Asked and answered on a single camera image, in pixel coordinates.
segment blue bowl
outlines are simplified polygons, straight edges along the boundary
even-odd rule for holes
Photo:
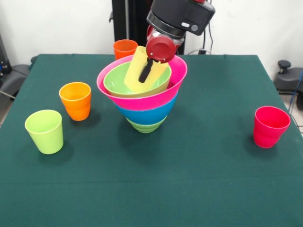
[[[116,105],[118,110],[126,117],[128,120],[141,125],[156,124],[162,121],[171,111],[175,104],[178,94],[168,103],[162,105],[158,108],[151,110],[127,110]]]

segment plastic bowl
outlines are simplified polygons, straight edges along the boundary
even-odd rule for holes
[[[129,62],[132,60],[132,58],[133,55],[114,61],[113,63],[106,66],[99,73],[97,78],[97,87],[99,88],[99,90],[103,94],[105,94],[110,100],[112,100],[117,106],[127,110],[150,110],[165,105],[177,95],[178,90],[187,74],[187,65],[182,58],[175,56],[169,62],[169,66],[171,67],[171,77],[169,81],[169,86],[165,91],[162,91],[161,93],[152,96],[131,99],[112,96],[103,85],[104,77],[114,67]]]
[[[167,89],[169,85],[169,79],[171,76],[171,68],[167,69],[162,73],[160,78],[153,84],[153,86],[145,92],[135,93],[129,89],[125,83],[124,78],[126,76],[127,70],[131,62],[121,64],[113,68],[104,78],[103,85],[109,91],[112,96],[121,98],[137,98],[152,96],[154,94],[160,93]]]
[[[160,121],[160,122],[157,122],[155,124],[149,124],[149,125],[146,125],[146,124],[136,124],[136,123],[130,121],[129,119],[127,119],[127,120],[139,132],[141,132],[141,133],[151,133],[151,132],[155,131],[157,128],[159,128],[160,125],[165,121],[165,119],[166,119],[166,117],[162,121]]]
[[[155,124],[162,121],[170,113],[177,96],[178,95],[165,105],[151,110],[127,110],[117,105],[116,107],[124,117],[136,124]]]

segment orange cup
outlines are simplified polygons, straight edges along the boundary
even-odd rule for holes
[[[88,84],[73,82],[64,85],[59,96],[68,115],[74,121],[83,121],[89,116],[91,89]]]
[[[121,39],[114,43],[116,60],[133,55],[137,49],[138,43],[130,39]]]

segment pink cup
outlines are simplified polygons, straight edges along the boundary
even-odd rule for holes
[[[178,90],[187,74],[187,65],[185,61],[175,56],[170,62],[172,74],[170,77],[168,89],[165,91],[147,97],[140,98],[120,98],[110,95],[103,85],[104,77],[116,66],[129,62],[133,59],[133,55],[121,58],[106,66],[98,75],[97,87],[112,100],[117,106],[128,110],[150,110],[170,102],[178,93]]]
[[[255,112],[253,136],[255,143],[262,148],[273,147],[290,125],[289,115],[276,107],[263,106]]]

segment green tablecloth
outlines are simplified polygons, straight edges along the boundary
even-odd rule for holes
[[[254,111],[285,109],[257,56],[184,56],[188,75],[162,126],[140,134],[96,86],[112,55],[40,55],[0,129],[0,226],[303,226],[302,137],[292,124],[272,149],[252,141]],[[92,110],[68,117],[61,86],[83,81]],[[62,114],[51,156],[24,128]]]

